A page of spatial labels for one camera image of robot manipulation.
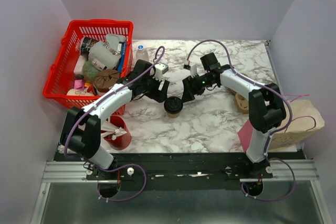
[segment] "red cup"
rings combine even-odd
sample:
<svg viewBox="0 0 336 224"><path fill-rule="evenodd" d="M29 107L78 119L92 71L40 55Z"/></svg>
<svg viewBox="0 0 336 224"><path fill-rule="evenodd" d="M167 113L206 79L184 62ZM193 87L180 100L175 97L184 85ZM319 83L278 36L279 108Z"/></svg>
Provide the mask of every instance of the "red cup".
<svg viewBox="0 0 336 224"><path fill-rule="evenodd" d="M117 115L112 115L110 117L110 122L117 127L122 127L125 131L127 131L127 133L122 136L118 136L115 140L112 140L112 135L108 135L104 137L104 139L107 142L109 142L111 147L115 150L120 151L120 150L127 148L131 143L132 136L126 127L125 121Z"/></svg>

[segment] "white bottle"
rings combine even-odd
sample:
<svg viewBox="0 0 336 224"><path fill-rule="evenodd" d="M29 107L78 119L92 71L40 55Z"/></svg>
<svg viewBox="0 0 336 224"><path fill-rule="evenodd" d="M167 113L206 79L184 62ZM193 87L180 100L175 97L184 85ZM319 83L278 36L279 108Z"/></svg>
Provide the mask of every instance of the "white bottle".
<svg viewBox="0 0 336 224"><path fill-rule="evenodd" d="M135 53L135 61L145 60L149 62L148 52L145 50L143 45L138 46L138 50Z"/></svg>

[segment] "brown paper bag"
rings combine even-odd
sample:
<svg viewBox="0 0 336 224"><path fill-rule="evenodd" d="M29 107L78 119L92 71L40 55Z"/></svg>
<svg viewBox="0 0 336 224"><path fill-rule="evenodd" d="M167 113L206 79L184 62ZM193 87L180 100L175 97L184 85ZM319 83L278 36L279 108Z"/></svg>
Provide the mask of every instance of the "brown paper bag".
<svg viewBox="0 0 336 224"><path fill-rule="evenodd" d="M295 100L290 102L293 111L293 121L287 128L280 132L274 133L269 150L275 151L282 148L290 147L299 143L308 136L318 132L324 127L324 120L320 112L308 100ZM281 123L283 127L288 122L288 108L285 105L287 117Z"/></svg>

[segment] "pink paper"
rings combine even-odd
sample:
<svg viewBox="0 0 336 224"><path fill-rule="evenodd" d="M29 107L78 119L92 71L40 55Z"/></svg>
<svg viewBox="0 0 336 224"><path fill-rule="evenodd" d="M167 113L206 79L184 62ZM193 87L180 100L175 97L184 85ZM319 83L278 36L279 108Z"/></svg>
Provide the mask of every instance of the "pink paper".
<svg viewBox="0 0 336 224"><path fill-rule="evenodd" d="M78 89L78 90L84 90L85 89L85 81L84 80L75 80L73 88Z"/></svg>
<svg viewBox="0 0 336 224"><path fill-rule="evenodd" d="M247 122L238 132L238 137L239 137L240 143L242 144L244 152L246 152L248 147L250 146L252 132L253 132L252 124L250 123L250 120L247 120Z"/></svg>

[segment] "sponge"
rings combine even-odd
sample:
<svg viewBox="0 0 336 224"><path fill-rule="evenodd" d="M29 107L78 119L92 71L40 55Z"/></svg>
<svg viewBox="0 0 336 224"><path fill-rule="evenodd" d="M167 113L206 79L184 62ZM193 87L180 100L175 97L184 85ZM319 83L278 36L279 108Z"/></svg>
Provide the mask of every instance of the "sponge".
<svg viewBox="0 0 336 224"><path fill-rule="evenodd" d="M97 74L99 74L100 71L97 68L95 68L88 60L87 62L85 62L82 72L85 80L93 82L94 78L96 77Z"/></svg>

